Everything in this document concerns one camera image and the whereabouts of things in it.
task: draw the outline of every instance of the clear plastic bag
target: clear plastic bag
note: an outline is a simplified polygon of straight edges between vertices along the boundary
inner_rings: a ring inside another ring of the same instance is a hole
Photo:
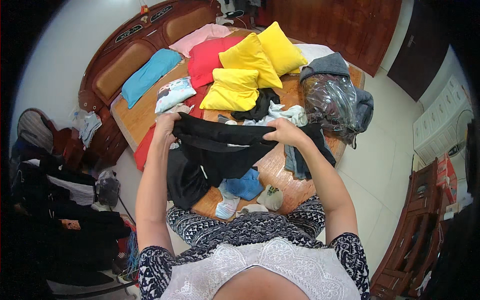
[[[324,133],[353,144],[361,124],[356,118],[357,94],[342,75],[314,74],[301,83],[308,123],[320,123]]]
[[[115,172],[105,170],[100,173],[96,181],[96,193],[101,205],[117,206],[120,195],[120,181],[115,178]]]

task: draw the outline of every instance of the white sock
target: white sock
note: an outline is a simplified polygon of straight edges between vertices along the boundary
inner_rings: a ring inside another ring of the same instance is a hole
[[[263,204],[249,204],[237,211],[237,216],[242,216],[251,212],[268,212],[268,209]]]
[[[283,204],[283,193],[269,184],[258,196],[257,203],[265,205],[270,210],[278,210]]]
[[[216,205],[215,216],[217,218],[226,220],[233,216],[237,211],[237,206],[240,202],[240,197],[235,196],[226,189],[225,180],[219,185],[218,189],[222,194],[223,201]]]

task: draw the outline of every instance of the pink pillow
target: pink pillow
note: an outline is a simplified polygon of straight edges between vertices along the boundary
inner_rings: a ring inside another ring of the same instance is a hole
[[[182,37],[175,44],[170,45],[169,48],[180,52],[185,57],[189,58],[189,52],[193,48],[193,46],[214,38],[228,36],[230,33],[230,30],[225,26],[217,24],[207,24],[202,28],[190,33],[189,35]]]
[[[229,36],[212,39],[194,46],[190,50],[188,74],[194,89],[213,82],[213,69],[223,68],[218,54],[225,52],[244,39],[243,36]]]

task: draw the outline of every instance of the patterned sleeve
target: patterned sleeve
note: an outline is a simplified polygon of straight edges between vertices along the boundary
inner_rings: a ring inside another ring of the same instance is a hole
[[[342,233],[330,243],[330,247],[335,249],[338,260],[357,285],[361,299],[370,299],[367,258],[360,238],[353,233]]]
[[[173,262],[172,254],[165,248],[150,246],[143,249],[138,278],[142,300],[160,298],[170,282]]]

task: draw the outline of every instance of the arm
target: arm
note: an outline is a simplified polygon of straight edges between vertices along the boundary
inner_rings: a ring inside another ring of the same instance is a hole
[[[179,119],[178,113],[157,118],[135,205],[139,252],[148,246],[160,246],[174,255],[166,222],[167,160],[170,145],[175,141],[173,124]]]
[[[276,131],[267,133],[264,139],[294,146],[305,159],[318,198],[324,207],[327,244],[344,232],[358,235],[357,216],[352,199],[340,176],[313,141],[286,119],[276,119],[268,123],[268,126],[276,127]]]

